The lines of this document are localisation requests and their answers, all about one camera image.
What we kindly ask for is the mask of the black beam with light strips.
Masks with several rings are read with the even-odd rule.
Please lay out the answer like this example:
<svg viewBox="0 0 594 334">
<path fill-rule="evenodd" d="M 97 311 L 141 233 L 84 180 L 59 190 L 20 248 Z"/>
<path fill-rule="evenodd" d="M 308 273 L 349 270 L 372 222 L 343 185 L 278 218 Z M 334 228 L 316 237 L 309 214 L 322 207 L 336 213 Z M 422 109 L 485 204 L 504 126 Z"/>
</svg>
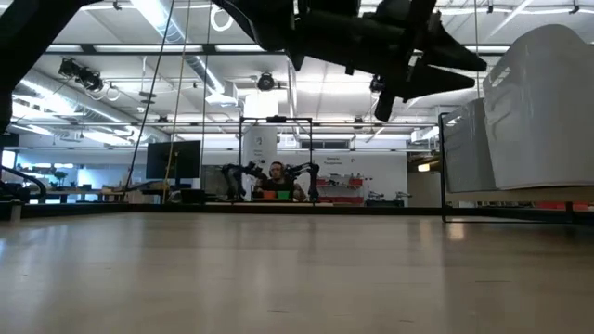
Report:
<svg viewBox="0 0 594 334">
<path fill-rule="evenodd" d="M 510 45 L 464 45 L 470 52 L 481 57 L 501 56 L 508 51 Z M 306 55 L 321 54 L 312 47 L 292 48 Z M 250 44 L 52 44 L 45 51 L 48 55 L 81 55 L 81 56 L 156 56 L 164 55 L 282 55 L 288 51 L 266 51 L 259 45 Z"/>
</svg>

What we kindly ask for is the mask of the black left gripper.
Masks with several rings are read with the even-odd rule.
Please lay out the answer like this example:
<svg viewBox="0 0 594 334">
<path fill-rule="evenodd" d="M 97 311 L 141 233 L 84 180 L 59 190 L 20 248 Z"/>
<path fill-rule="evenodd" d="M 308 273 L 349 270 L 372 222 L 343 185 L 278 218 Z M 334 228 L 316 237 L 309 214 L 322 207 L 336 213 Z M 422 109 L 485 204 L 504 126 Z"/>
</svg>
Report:
<svg viewBox="0 0 594 334">
<path fill-rule="evenodd" d="M 386 82 L 375 117 L 391 116 L 394 100 L 473 88 L 467 76 L 432 67 L 485 71 L 487 64 L 445 29 L 436 0 L 381 0 L 359 14 L 360 0 L 297 0 L 291 48 L 312 47 L 321 54 L 291 51 L 298 71 L 306 57 L 344 66 L 347 75 L 363 71 Z"/>
</svg>

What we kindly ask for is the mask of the black table edge frame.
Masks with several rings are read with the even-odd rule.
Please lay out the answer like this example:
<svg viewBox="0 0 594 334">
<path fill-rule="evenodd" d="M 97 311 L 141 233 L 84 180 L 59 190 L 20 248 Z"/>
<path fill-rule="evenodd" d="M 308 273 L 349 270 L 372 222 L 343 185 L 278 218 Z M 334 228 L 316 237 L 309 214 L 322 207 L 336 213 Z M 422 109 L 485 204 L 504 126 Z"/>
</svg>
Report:
<svg viewBox="0 0 594 334">
<path fill-rule="evenodd" d="M 157 213 L 222 213 L 222 214 L 320 214 L 320 215 L 404 215 L 440 216 L 440 208 L 348 207 L 328 203 L 228 203 L 199 204 L 131 204 L 131 203 L 66 203 L 22 204 L 0 202 L 0 221 L 9 221 L 13 213 L 19 218 L 59 217 L 122 212 Z"/>
</svg>

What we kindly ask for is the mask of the white column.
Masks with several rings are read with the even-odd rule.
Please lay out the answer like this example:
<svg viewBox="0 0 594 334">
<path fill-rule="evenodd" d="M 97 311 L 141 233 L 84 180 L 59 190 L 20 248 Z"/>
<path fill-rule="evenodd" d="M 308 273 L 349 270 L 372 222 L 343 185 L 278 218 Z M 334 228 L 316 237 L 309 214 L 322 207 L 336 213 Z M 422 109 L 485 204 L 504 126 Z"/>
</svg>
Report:
<svg viewBox="0 0 594 334">
<path fill-rule="evenodd" d="M 248 123 L 242 132 L 241 164 L 253 163 L 268 175 L 272 162 L 278 155 L 278 130 L 273 126 Z"/>
</svg>

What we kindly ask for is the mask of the large silver ventilation duct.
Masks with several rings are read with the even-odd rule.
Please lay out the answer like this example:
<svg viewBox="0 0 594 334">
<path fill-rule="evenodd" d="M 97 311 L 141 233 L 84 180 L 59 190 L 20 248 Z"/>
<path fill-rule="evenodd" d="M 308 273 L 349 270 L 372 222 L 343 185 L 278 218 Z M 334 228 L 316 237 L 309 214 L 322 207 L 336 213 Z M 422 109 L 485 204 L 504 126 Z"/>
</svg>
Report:
<svg viewBox="0 0 594 334">
<path fill-rule="evenodd" d="M 127 97 L 114 83 L 102 81 L 93 91 L 73 75 L 59 79 L 32 69 L 12 93 L 12 116 L 6 129 L 73 143 L 94 141 L 106 147 L 167 141 L 169 135 L 164 131 L 112 105 Z"/>
</svg>

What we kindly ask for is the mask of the red plastic bin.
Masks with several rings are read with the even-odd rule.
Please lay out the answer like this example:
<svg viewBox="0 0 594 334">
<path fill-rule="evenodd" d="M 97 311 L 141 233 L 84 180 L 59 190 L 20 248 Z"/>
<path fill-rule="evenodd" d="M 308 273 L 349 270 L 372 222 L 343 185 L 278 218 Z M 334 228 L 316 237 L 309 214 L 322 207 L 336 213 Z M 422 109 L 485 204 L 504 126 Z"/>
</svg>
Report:
<svg viewBox="0 0 594 334">
<path fill-rule="evenodd" d="M 320 202 L 324 202 L 324 203 L 333 203 L 333 204 L 339 204 L 339 205 L 354 205 L 354 206 L 361 206 L 364 204 L 364 198 L 363 197 L 343 197 L 343 196 L 337 196 L 337 197 L 320 197 L 319 198 Z"/>
</svg>

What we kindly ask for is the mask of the black monitor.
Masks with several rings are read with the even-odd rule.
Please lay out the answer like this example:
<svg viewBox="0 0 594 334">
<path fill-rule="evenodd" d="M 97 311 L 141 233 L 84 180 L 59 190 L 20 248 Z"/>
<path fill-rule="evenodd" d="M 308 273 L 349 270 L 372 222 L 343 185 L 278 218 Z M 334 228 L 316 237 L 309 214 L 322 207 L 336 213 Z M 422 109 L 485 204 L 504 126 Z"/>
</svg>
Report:
<svg viewBox="0 0 594 334">
<path fill-rule="evenodd" d="M 200 154 L 200 141 L 148 144 L 146 178 L 199 178 Z"/>
</svg>

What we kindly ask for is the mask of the person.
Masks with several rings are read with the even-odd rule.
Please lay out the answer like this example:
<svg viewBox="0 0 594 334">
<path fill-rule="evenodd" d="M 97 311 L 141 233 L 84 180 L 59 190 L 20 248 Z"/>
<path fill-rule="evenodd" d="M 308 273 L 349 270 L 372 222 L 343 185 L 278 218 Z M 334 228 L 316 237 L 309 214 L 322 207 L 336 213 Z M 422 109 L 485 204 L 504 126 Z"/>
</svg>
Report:
<svg viewBox="0 0 594 334">
<path fill-rule="evenodd" d="M 266 191 L 275 193 L 288 192 L 292 199 L 304 202 L 307 196 L 303 188 L 296 183 L 296 178 L 297 173 L 289 173 L 282 162 L 273 161 L 269 167 L 268 177 L 256 181 L 252 196 L 262 199 Z"/>
</svg>

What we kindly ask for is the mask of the black station frame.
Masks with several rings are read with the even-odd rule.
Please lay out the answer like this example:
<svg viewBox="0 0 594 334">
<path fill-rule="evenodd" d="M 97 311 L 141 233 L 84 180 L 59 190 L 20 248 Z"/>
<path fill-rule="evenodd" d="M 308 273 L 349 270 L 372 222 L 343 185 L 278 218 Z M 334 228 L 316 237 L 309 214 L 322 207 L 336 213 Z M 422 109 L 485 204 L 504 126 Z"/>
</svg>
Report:
<svg viewBox="0 0 594 334">
<path fill-rule="evenodd" d="M 300 125 L 307 125 L 309 127 L 311 127 L 313 125 L 313 121 L 310 118 L 288 118 L 285 116 L 268 116 L 268 117 L 242 117 L 239 119 L 239 165 L 241 164 L 241 149 L 242 149 L 242 132 L 243 132 L 243 128 L 248 124 L 256 124 L 256 125 L 262 125 L 262 126 L 273 126 L 276 127 L 278 132 L 284 127 L 287 126 L 289 127 L 289 129 L 294 130 L 296 129 L 298 126 Z M 276 161 L 280 161 L 282 162 L 285 166 L 286 165 L 299 165 L 296 163 L 290 164 L 286 161 L 283 161 L 280 157 L 279 157 L 279 153 L 277 155 L 277 160 Z M 309 158 L 307 161 L 303 162 L 314 162 L 312 158 Z M 242 176 L 242 185 L 246 187 L 246 191 L 247 191 L 247 200 L 248 201 L 280 201 L 280 202 L 299 202 L 296 201 L 292 198 L 290 199 L 279 199 L 278 196 L 275 199 L 259 199 L 259 198 L 254 198 L 252 196 L 252 191 L 253 191 L 253 187 L 256 184 L 256 181 L 258 179 L 256 179 L 253 176 L 249 176 L 247 174 L 244 174 Z M 307 196 L 307 190 L 309 187 L 309 183 L 310 183 L 310 178 L 309 175 L 307 173 L 304 173 L 302 175 L 300 175 L 297 179 L 296 179 L 296 183 L 299 184 L 306 196 Z"/>
</svg>

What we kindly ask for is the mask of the black frame wooden shelf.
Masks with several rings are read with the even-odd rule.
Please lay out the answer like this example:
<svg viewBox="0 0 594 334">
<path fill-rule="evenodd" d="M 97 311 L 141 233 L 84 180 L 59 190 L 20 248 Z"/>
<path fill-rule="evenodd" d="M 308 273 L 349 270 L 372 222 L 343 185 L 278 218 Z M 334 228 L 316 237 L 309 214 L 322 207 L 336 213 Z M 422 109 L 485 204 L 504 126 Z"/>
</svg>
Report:
<svg viewBox="0 0 594 334">
<path fill-rule="evenodd" d="M 528 224 L 569 224 L 594 226 L 594 211 L 577 211 L 578 201 L 594 199 L 594 186 L 556 186 L 532 187 L 513 190 L 493 190 L 451 193 L 448 185 L 448 166 L 446 157 L 446 138 L 444 117 L 448 112 L 438 115 L 439 160 L 440 167 L 440 216 L 443 224 L 453 223 L 452 216 L 477 216 L 502 218 L 504 223 L 512 220 L 526 221 Z M 561 209 L 518 209 L 509 207 L 454 208 L 453 202 L 561 202 Z"/>
</svg>

